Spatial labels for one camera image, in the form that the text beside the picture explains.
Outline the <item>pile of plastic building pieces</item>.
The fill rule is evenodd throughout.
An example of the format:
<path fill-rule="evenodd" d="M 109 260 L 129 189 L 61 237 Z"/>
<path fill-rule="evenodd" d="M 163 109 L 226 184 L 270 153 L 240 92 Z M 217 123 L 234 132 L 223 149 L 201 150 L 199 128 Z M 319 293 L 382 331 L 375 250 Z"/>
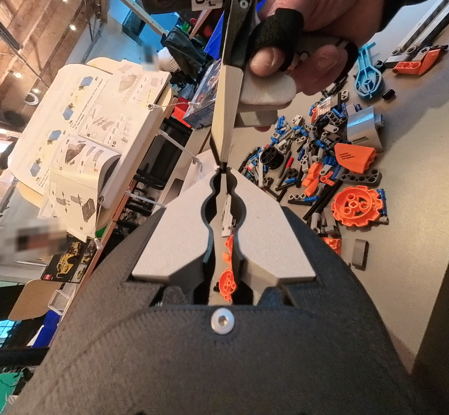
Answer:
<path fill-rule="evenodd" d="M 348 115 L 364 109 L 359 104 L 349 104 L 348 98 L 347 91 L 322 98 L 311 106 L 308 119 L 296 115 L 289 122 L 285 116 L 278 116 L 270 142 L 251 150 L 239 167 L 240 174 L 278 203 L 285 199 L 289 205 L 307 207 L 303 220 L 312 231 L 311 214 L 316 210 L 321 213 L 321 220 L 314 223 L 321 230 L 322 222 L 325 222 L 322 210 L 332 204 L 336 193 L 353 186 L 380 188 L 382 174 L 373 166 L 379 153 L 362 174 L 349 171 L 337 163 L 334 145 L 351 144 L 347 140 Z M 263 170 L 259 163 L 260 153 L 268 146 L 274 146 L 284 154 L 284 163 L 276 170 Z M 371 222 L 368 226 L 371 224 L 389 223 Z M 338 225 L 332 233 L 339 234 L 341 240 L 340 227 L 346 226 Z"/>

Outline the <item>turquoise connector piece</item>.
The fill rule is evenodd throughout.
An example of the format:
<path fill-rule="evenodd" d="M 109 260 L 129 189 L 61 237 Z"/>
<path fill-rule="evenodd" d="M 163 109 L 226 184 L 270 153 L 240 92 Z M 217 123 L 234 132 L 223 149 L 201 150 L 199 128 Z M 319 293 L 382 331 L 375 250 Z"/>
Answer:
<path fill-rule="evenodd" d="M 374 66 L 370 55 L 370 49 L 376 45 L 375 42 L 365 44 L 358 50 L 357 68 L 355 79 L 355 90 L 363 100 L 371 100 L 377 97 L 384 89 L 382 72 Z"/>

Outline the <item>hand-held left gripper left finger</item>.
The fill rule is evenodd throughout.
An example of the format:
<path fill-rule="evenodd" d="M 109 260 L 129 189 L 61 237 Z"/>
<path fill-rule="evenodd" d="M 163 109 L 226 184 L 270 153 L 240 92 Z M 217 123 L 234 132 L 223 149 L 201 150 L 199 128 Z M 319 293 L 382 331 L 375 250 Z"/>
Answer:
<path fill-rule="evenodd" d="M 212 171 L 156 213 L 157 223 L 132 277 L 179 287 L 193 302 L 208 302 L 215 271 L 216 196 L 221 172 Z"/>

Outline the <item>orange panel piece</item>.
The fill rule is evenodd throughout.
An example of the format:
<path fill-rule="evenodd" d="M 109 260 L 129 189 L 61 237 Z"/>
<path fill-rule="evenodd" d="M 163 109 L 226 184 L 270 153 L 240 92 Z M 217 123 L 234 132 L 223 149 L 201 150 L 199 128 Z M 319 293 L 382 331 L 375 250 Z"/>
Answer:
<path fill-rule="evenodd" d="M 367 171 L 377 155 L 372 147 L 346 143 L 336 143 L 334 153 L 340 166 L 357 174 Z"/>

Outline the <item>person's right hand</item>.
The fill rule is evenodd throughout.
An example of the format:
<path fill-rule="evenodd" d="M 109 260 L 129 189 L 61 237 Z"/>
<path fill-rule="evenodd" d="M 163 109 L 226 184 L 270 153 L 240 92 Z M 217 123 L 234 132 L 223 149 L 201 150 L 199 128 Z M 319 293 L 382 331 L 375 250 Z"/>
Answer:
<path fill-rule="evenodd" d="M 319 31 L 363 46 L 381 25 L 384 0 L 266 0 L 260 18 L 278 8 L 298 10 L 306 31 Z M 333 45 L 318 49 L 290 71 L 296 92 L 311 96 L 334 82 L 343 71 L 347 53 Z"/>

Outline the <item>dark grey block piece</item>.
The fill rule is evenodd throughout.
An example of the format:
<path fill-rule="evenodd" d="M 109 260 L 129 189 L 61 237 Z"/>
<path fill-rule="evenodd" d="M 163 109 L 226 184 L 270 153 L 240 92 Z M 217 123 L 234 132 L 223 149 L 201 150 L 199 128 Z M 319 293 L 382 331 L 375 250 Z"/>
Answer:
<path fill-rule="evenodd" d="M 350 265 L 357 270 L 364 271 L 366 269 L 368 252 L 369 242 L 364 239 L 355 239 Z"/>

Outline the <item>black spoked wheel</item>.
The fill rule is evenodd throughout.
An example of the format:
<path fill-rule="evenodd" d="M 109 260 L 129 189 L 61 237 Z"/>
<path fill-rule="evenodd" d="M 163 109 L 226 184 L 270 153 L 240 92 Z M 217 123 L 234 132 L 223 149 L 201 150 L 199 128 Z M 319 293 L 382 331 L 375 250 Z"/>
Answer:
<path fill-rule="evenodd" d="M 263 170 L 276 170 L 284 163 L 284 154 L 274 146 L 268 146 L 259 155 Z"/>

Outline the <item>brown cardboard piece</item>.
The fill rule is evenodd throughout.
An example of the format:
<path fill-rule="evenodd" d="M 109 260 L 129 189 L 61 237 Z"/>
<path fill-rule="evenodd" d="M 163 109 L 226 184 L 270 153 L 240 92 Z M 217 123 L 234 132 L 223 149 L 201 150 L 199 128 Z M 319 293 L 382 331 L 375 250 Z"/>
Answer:
<path fill-rule="evenodd" d="M 34 279 L 25 284 L 7 319 L 20 322 L 42 317 L 48 312 L 48 303 L 62 282 Z"/>

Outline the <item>clear plastic parts bag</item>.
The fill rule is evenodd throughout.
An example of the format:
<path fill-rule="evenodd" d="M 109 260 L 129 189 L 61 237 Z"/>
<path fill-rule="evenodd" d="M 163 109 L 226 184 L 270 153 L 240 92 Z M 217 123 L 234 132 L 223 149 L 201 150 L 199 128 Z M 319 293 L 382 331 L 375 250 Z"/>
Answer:
<path fill-rule="evenodd" d="M 214 61 L 206 70 L 183 118 L 189 125 L 208 126 L 211 124 L 220 71 L 221 59 Z"/>

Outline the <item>black printed box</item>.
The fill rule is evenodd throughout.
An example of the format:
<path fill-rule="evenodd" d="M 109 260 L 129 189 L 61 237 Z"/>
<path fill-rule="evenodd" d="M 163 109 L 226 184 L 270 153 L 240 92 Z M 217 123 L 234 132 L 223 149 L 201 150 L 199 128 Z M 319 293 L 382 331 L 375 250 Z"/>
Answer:
<path fill-rule="evenodd" d="M 79 284 L 96 253 L 95 240 L 91 240 L 89 243 L 79 240 L 72 241 L 64 253 L 52 257 L 41 280 Z"/>

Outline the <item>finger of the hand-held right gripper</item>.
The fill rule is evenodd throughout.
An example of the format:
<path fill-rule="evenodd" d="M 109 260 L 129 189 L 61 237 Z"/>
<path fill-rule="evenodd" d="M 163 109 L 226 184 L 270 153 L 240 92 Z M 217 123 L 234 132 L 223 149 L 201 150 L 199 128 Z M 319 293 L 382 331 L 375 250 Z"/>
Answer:
<path fill-rule="evenodd" d="M 243 77 L 240 68 L 221 65 L 210 130 L 210 146 L 219 168 L 227 167 Z"/>

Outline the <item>white panel piece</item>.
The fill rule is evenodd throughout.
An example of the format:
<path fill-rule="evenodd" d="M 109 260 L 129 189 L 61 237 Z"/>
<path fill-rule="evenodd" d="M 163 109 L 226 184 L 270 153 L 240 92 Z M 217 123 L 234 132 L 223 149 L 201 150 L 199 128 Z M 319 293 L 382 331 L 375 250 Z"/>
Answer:
<path fill-rule="evenodd" d="M 374 148 L 377 153 L 384 151 L 379 138 L 379 129 L 383 128 L 384 120 L 377 113 L 374 105 L 348 115 L 347 140 L 357 146 Z"/>

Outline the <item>grey beam piece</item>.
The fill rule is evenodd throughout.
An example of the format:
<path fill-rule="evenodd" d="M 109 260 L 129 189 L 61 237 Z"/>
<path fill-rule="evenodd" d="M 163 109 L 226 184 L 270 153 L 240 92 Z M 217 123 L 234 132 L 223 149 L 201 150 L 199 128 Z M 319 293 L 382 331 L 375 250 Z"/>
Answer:
<path fill-rule="evenodd" d="M 233 235 L 235 220 L 231 213 L 231 195 L 228 193 L 226 195 L 226 201 L 223 207 L 221 221 L 222 221 L 221 236 L 223 238 L 229 238 L 230 236 Z"/>

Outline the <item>grey frame with orange bracket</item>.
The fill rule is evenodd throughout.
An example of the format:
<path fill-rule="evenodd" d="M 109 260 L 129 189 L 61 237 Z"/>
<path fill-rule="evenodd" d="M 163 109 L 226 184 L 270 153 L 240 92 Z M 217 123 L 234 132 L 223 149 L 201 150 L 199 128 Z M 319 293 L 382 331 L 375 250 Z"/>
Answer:
<path fill-rule="evenodd" d="M 448 23 L 449 0 L 438 0 L 392 51 L 384 67 L 397 75 L 425 74 L 448 48 L 435 44 Z"/>

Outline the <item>black bag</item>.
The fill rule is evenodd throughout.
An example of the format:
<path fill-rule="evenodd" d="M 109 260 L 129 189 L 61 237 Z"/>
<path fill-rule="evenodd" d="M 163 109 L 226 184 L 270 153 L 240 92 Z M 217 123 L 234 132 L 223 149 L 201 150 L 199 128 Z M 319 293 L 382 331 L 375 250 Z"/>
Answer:
<path fill-rule="evenodd" d="M 197 79 L 201 71 L 213 61 L 201 42 L 191 40 L 179 26 L 174 26 L 168 35 L 163 35 L 161 44 L 168 49 L 182 72 L 193 79 Z"/>

